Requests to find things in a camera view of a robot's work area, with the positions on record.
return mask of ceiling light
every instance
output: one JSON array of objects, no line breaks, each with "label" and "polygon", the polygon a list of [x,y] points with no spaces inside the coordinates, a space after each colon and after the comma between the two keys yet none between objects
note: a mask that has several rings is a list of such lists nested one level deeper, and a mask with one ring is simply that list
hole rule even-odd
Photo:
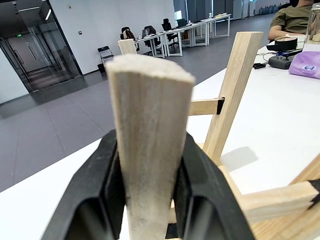
[{"label": "ceiling light", "polygon": [[36,7],[27,8],[27,9],[22,9],[22,10],[19,10],[18,12],[23,12],[23,11],[32,10],[32,9],[39,9],[39,8],[40,8],[39,6],[36,6]]},{"label": "ceiling light", "polygon": [[46,16],[46,18],[45,18],[46,21],[48,20],[50,14],[51,14],[51,9],[49,9],[49,12],[48,12],[48,14],[47,14],[47,16]]}]

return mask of bottle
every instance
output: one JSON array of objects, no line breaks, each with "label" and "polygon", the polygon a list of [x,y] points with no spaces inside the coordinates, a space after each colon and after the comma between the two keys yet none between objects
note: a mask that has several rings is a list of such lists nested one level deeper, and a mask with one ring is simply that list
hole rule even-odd
[{"label": "bottle", "polygon": [[320,44],[320,3],[314,3],[310,11],[305,44]]}]

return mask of desk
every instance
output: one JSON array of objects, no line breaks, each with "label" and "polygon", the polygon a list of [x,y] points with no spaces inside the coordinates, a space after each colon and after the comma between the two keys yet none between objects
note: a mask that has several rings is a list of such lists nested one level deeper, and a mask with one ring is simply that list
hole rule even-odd
[{"label": "desk", "polygon": [[[156,48],[156,44],[155,44],[155,39],[156,38],[160,38],[160,41],[161,41],[161,54],[157,54],[157,48]],[[142,42],[145,42],[145,41],[150,41],[150,43],[151,43],[150,48],[151,48],[151,52],[152,52],[152,56],[153,57],[165,58],[165,56],[166,56],[166,48],[164,47],[164,43],[166,41],[163,38],[163,33],[156,33],[156,34],[153,34],[153,35],[146,36],[146,37],[144,37],[142,39],[134,41],[134,44],[142,43]]]},{"label": "desk", "polygon": [[[195,86],[192,99],[217,97],[224,75],[222,70]],[[222,153],[242,194],[286,186],[320,152],[319,93],[318,79],[269,66],[252,70]],[[189,117],[187,131],[197,143],[205,141],[210,120]],[[40,239],[73,174],[99,142],[1,192],[0,239]],[[120,239],[128,240],[127,221]]]},{"label": "desk", "polygon": [[[212,38],[229,37],[230,36],[230,16],[231,16],[231,14],[227,14],[227,15],[218,16],[218,17],[214,17],[214,18],[207,18],[207,19],[201,20],[200,22],[193,23],[193,24],[186,26],[186,27],[183,27],[183,28],[177,28],[177,29],[172,29],[172,30],[163,32],[164,38],[165,38],[165,45],[166,45],[166,56],[168,56],[168,57],[170,57],[170,56],[182,57],[183,56],[181,32],[186,31],[186,30],[190,30],[190,44],[188,44],[187,47],[209,45],[209,38],[210,38],[209,25],[210,24],[212,25]],[[216,21],[222,20],[225,18],[227,18],[227,21],[228,21],[227,34],[217,35]],[[204,42],[196,43],[196,28],[202,27],[203,25],[205,25]],[[168,42],[167,34],[178,34],[179,53],[170,53],[169,52],[169,42]]]}]

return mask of clamp jaw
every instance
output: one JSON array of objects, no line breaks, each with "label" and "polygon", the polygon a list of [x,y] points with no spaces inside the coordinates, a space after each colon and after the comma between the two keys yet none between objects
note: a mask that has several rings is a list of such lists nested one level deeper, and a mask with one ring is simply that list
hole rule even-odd
[{"label": "clamp jaw", "polygon": [[[177,222],[166,239],[255,239],[223,173],[188,133],[173,199]],[[117,240],[125,204],[112,130],[72,177],[42,240]]]}]

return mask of person's arm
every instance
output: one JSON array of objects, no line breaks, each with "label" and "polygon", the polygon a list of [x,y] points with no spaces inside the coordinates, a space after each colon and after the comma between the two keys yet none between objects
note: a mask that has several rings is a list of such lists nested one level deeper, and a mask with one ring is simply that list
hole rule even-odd
[{"label": "person's arm", "polygon": [[271,28],[268,34],[268,40],[275,40],[278,37],[285,36],[289,32],[282,31],[282,28],[286,25],[286,12],[281,9],[279,10],[271,22]]},{"label": "person's arm", "polygon": [[270,28],[270,31],[269,31],[269,35],[268,35],[268,40],[275,40],[276,38],[278,37],[283,37],[285,35],[292,35],[292,36],[295,36],[295,35],[303,35],[303,34],[300,34],[300,33],[292,33],[292,32],[287,32],[287,31],[282,31],[282,26],[280,25],[275,25],[275,26],[272,26]]}]

